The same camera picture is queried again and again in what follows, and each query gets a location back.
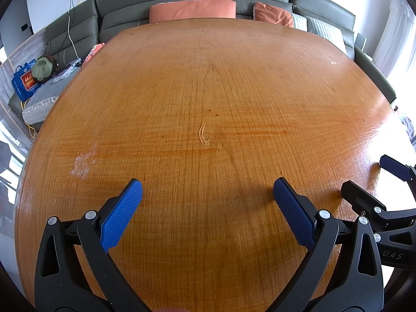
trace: sofa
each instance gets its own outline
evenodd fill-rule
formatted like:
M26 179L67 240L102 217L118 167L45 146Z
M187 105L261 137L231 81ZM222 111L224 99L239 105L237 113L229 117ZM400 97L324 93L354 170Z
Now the sofa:
M70 34L78 55L85 58L90 49L109 41L124 29L149 23L149 8L161 2L182 0L87 0L71 10ZM331 0L233 0L236 18L252 20L254 3L259 1L282 7L301 16L310 16L339 28L347 55L373 80L391 104L396 93L377 67L357 47L354 47L355 15ZM61 67L76 59L74 48L67 36L68 13L46 27L46 54L56 57ZM22 115L17 95L9 101L11 109ZM38 130L42 123L33 126Z

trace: green hat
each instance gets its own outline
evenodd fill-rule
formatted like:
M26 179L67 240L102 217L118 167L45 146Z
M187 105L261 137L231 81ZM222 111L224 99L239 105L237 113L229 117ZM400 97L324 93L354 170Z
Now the green hat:
M40 57L32 67L32 77L43 81L52 74L52 62L45 56Z

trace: table top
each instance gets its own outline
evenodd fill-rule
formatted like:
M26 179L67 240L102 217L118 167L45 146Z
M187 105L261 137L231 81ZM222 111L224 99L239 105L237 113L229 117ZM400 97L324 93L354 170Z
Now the table top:
M383 154L416 163L381 92L323 38L231 19L125 30L63 92L30 152L16 215L22 284L33 301L50 216L78 219L137 178L143 200L109 253L143 301L264 311L306 253L273 182L284 176L337 218L356 218L346 180L388 210L415 207L406 183L380 170Z

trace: orange pillow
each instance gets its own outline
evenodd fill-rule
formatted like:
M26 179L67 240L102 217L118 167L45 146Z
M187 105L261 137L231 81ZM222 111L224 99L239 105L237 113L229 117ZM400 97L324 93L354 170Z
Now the orange pillow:
M293 17L290 12L261 2L254 4L253 19L293 28Z
M201 17L236 18L236 3L231 0L189 0L159 3L150 7L149 23Z

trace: textured blue pad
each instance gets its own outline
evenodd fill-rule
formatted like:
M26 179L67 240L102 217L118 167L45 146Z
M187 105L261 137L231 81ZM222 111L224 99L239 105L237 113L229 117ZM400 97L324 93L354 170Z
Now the textured blue pad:
M297 200L296 194L282 179L277 179L273 185L273 197L299 245L306 246L308 251L311 251L316 244L315 227Z
M134 212L141 202L143 188L140 181L135 180L124 191L115 208L101 224L101 245L105 252L119 242Z
M387 155L380 157L380 167L406 182L411 180L409 168Z

